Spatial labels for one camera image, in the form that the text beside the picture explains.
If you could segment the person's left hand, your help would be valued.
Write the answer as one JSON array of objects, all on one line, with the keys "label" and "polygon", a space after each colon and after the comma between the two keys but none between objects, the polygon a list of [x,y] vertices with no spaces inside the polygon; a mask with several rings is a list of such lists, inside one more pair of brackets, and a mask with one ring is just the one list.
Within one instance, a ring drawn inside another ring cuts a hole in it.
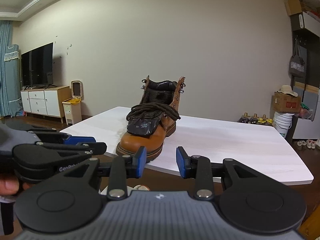
[{"label": "person's left hand", "polygon": [[14,195],[19,190],[19,181],[17,178],[2,178],[0,181],[0,195]]}]

